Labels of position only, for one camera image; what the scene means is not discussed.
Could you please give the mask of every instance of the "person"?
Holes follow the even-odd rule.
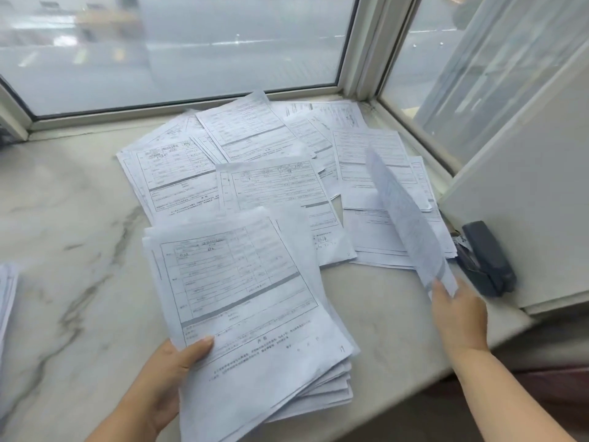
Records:
[[[459,289],[454,297],[441,282],[434,281],[432,315],[485,442],[574,442],[491,354],[487,306],[464,281],[457,281]],[[86,442],[155,441],[178,414],[178,387],[190,366],[212,347],[210,336],[182,351],[166,340]]]

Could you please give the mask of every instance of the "window pane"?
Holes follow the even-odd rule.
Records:
[[[589,36],[589,0],[421,0],[382,92],[466,164]]]
[[[0,74],[35,115],[331,85],[355,0],[0,0]]]

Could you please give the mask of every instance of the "person's right hand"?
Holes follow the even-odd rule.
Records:
[[[489,351],[487,345],[487,305],[463,280],[450,297],[444,284],[435,279],[432,291],[433,321],[455,366],[469,350]]]

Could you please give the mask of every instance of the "road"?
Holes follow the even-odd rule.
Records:
[[[37,115],[335,81],[353,0],[188,1],[140,0],[145,41],[0,48],[0,73]],[[451,12],[423,0],[395,67],[402,108],[460,40]]]

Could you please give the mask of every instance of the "marble countertop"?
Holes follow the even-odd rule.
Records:
[[[0,260],[22,267],[0,375],[4,442],[83,440],[167,337],[141,248],[148,222],[114,157],[164,121],[38,134],[0,151]],[[414,272],[346,263],[322,276],[362,349],[354,400],[263,425],[252,440],[334,440],[449,370]],[[490,303],[493,344],[529,324]],[[176,421],[159,438],[179,439]]]

